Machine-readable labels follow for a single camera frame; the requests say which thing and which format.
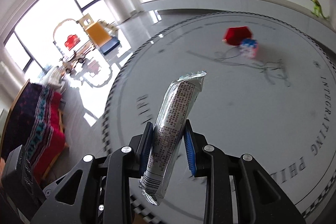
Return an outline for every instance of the wooden stand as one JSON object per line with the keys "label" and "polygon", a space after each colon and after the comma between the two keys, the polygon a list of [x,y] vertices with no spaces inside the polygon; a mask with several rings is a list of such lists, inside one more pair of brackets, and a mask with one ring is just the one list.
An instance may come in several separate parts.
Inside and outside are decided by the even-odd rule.
{"label": "wooden stand", "polygon": [[[59,130],[60,132],[62,132],[64,134],[64,130],[65,130],[65,127],[63,125],[63,122],[62,122],[62,115],[63,115],[63,111],[61,111],[60,109],[58,110],[58,117],[59,117],[59,122],[58,122],[58,125],[59,125]],[[67,143],[64,143],[64,149],[67,149],[69,148],[69,145]],[[54,158],[53,160],[51,161],[51,163],[49,164],[48,168],[45,170],[43,176],[42,176],[42,180],[45,180],[45,178],[47,177],[50,169],[52,168],[52,166],[54,165],[54,163],[56,162],[56,160],[58,159],[58,157],[60,156],[62,152],[58,153]]]}

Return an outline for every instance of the red toy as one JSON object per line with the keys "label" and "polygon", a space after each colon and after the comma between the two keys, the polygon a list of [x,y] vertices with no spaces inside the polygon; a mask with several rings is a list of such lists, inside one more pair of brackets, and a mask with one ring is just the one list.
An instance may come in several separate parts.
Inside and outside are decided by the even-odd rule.
{"label": "red toy", "polygon": [[64,43],[68,50],[71,50],[76,44],[80,42],[80,38],[77,35],[69,35],[68,40]]}
{"label": "red toy", "polygon": [[241,41],[246,38],[252,38],[252,32],[247,26],[232,27],[227,29],[223,42],[232,46],[239,46]]}

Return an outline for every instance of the toy car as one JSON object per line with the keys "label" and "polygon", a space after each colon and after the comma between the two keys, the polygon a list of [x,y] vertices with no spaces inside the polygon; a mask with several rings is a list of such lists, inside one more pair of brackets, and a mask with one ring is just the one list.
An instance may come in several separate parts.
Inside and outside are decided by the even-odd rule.
{"label": "toy car", "polygon": [[62,68],[67,74],[71,73],[74,67],[76,67],[77,63],[84,63],[86,55],[95,49],[95,45],[88,41],[77,51],[73,51],[73,55],[64,60],[65,56],[63,56],[60,61],[62,61]]}

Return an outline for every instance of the barcode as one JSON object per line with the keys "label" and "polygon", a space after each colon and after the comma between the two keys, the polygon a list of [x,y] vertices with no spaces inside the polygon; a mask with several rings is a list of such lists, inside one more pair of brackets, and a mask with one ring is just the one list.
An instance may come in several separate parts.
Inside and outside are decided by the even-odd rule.
{"label": "barcode", "polygon": [[160,183],[161,181],[149,178],[146,175],[142,177],[142,181],[141,181],[141,184],[144,190],[146,191],[146,193],[149,194],[155,200],[156,200],[155,193],[158,190]]}

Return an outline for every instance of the black gripper frame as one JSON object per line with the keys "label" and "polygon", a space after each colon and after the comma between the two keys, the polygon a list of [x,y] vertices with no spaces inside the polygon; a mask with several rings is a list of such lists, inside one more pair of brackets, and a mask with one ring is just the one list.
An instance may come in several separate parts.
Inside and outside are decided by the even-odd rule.
{"label": "black gripper frame", "polygon": [[230,176],[234,178],[239,224],[305,224],[300,212],[263,167],[248,154],[226,155],[185,124],[195,151],[196,174],[207,177],[204,224],[232,224]]}
{"label": "black gripper frame", "polygon": [[[143,175],[141,157],[148,141],[152,141],[152,135],[153,124],[147,122],[144,133],[132,137],[128,145],[131,150],[122,147],[106,157],[83,157],[70,172],[46,187],[48,198],[30,223],[131,224],[129,178]],[[104,177],[104,212],[98,213]]]}

